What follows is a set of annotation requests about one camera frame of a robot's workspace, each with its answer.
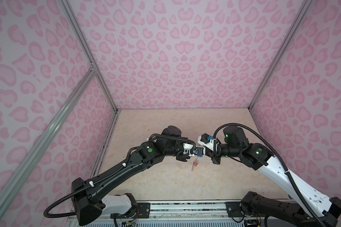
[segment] wire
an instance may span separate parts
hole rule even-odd
[[[218,140],[216,139],[216,137],[214,137],[214,154],[216,157],[220,157],[221,156],[221,146],[218,143]]]
[[[170,140],[175,140],[175,141],[181,141],[181,142],[184,142],[184,143],[190,143],[192,144],[192,148],[190,150],[190,152],[194,151],[195,148],[196,148],[196,143],[190,139],[185,139],[185,138],[180,138],[180,137],[173,137],[173,136],[169,136],[169,135],[161,135],[161,134],[152,134],[150,137],[149,137],[149,140],[153,139],[154,137],[159,137],[159,138],[164,138],[164,139],[170,139]],[[189,156],[189,154],[183,154],[184,152],[184,149],[180,150],[177,152],[176,156],[178,158],[185,158],[187,156]]]
[[[127,222],[126,222],[127,224],[129,224],[130,222],[133,222],[133,221],[135,221],[135,219],[137,219],[137,218],[139,217],[140,210],[139,210],[139,209],[137,209],[137,210],[136,210],[136,212],[137,212],[138,214],[135,216],[135,218],[134,218],[133,220],[131,220],[131,221],[127,221]]]
[[[117,225],[117,221],[116,221],[116,215],[117,214],[113,214],[114,215],[114,225],[115,225],[115,227],[119,227],[118,225]]]
[[[259,138],[272,152],[273,154],[278,158],[280,164],[282,165],[285,174],[287,175],[289,181],[291,182],[291,185],[294,189],[294,191],[296,192],[298,198],[301,200],[301,202],[303,203],[303,205],[305,206],[305,208],[308,210],[308,212],[312,215],[312,217],[320,224],[320,226],[322,227],[326,227],[326,225],[322,222],[322,220],[317,216],[317,214],[314,212],[314,210],[310,207],[310,205],[307,203],[307,201],[305,200],[305,198],[303,197],[302,193],[299,191],[296,183],[293,180],[293,177],[291,175],[291,173],[288,171],[289,169],[287,168],[285,162],[283,161],[282,157],[280,156],[280,154],[263,138],[261,137],[261,135],[259,135],[257,132],[255,132],[253,129],[249,128],[246,125],[242,125],[239,123],[227,123],[224,125],[221,125],[220,127],[218,127],[214,133],[214,139],[216,139],[216,135],[218,133],[218,131],[220,131],[222,128],[227,127],[227,126],[231,126],[231,125],[236,125],[238,127],[241,128],[245,128],[247,130],[249,130],[250,132],[252,132],[257,138]]]
[[[264,226],[265,227],[268,227],[268,223],[267,223],[268,222],[268,217],[270,217],[270,216],[267,215],[267,216],[264,217]]]
[[[243,216],[242,216],[242,219],[240,221],[235,221],[235,219],[232,217],[232,210],[231,210],[231,215],[230,216],[231,216],[232,220],[235,221],[236,223],[240,223],[240,222],[242,222],[244,220],[245,214],[243,213],[242,215]]]
[[[130,154],[133,150],[135,150],[137,147],[134,147],[134,148],[130,148],[130,150],[127,152],[127,156],[126,158],[124,159],[124,163],[125,164],[128,164],[129,162],[129,159],[130,159]],[[96,182],[94,182],[93,184],[98,184],[99,182],[105,180],[105,179],[108,179],[110,177],[112,177],[113,175],[117,174],[118,172],[120,172],[123,168],[125,168],[124,166],[121,166],[119,169],[117,169],[115,172],[113,172],[112,174],[102,178],[102,179],[99,179],[97,180]],[[88,188],[91,188],[91,185],[88,185],[86,187],[83,187],[81,189],[78,189],[62,198],[60,198],[59,200],[55,201],[54,203],[52,203],[51,205],[49,205],[43,212],[43,216],[45,216],[46,218],[63,218],[63,217],[68,217],[68,216],[73,216],[73,215],[76,215],[76,212],[69,212],[69,213],[61,213],[61,214],[50,214],[50,210],[53,209],[54,207],[56,207],[57,205],[61,204],[62,202],[66,201],[67,199],[75,196],[75,195],[78,195],[84,191],[86,191]]]
[[[235,161],[237,161],[237,162],[242,163],[240,160],[237,160],[236,158],[233,158],[233,157],[230,157],[230,158],[232,158],[233,160],[235,160]]]
[[[181,137],[174,137],[174,136],[161,135],[161,134],[154,133],[154,134],[152,134],[149,137],[149,140],[151,140],[153,137],[159,137],[159,138],[164,138],[164,139],[177,140],[177,141],[181,141],[181,142],[184,142],[184,143],[190,143],[190,144],[193,145],[193,147],[191,148],[191,152],[194,151],[195,148],[196,148],[196,143],[193,142],[190,139],[185,139],[185,138],[181,138]]]

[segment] vent grille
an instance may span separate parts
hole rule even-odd
[[[88,224],[85,227],[115,227],[111,221],[97,221],[96,223]],[[243,223],[234,221],[222,220],[185,220],[185,221],[139,221],[135,227],[245,227]]]

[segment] pink leopard print wall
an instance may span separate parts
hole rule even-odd
[[[112,112],[100,84],[92,80],[48,150],[0,221],[9,226],[63,226],[66,218],[45,218],[43,211],[70,193],[73,180],[88,179]],[[52,213],[70,212],[71,200]]]
[[[0,191],[88,69],[55,0],[0,0]]]
[[[247,107],[302,0],[70,0],[118,108]]]
[[[316,2],[252,115],[289,168],[341,198],[341,0]]]

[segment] marble floor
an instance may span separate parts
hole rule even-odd
[[[160,134],[169,125],[197,142],[201,134],[211,135],[220,125],[231,122],[257,131],[248,109],[122,110],[101,172],[122,161],[131,147],[141,145],[151,134]],[[249,131],[245,133],[251,143],[261,143]],[[222,130],[217,136],[224,141]],[[242,199],[248,191],[254,191],[272,199],[288,198],[272,180],[230,158],[222,158],[220,165],[214,165],[203,156],[191,171],[193,160],[191,157],[181,162],[165,157],[163,162],[127,179],[109,195],[132,193],[136,200],[143,201],[209,200]]]

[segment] cable tie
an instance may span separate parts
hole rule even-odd
[[[88,183],[91,185],[91,187],[95,187],[95,185],[93,184],[93,181],[90,181]]]

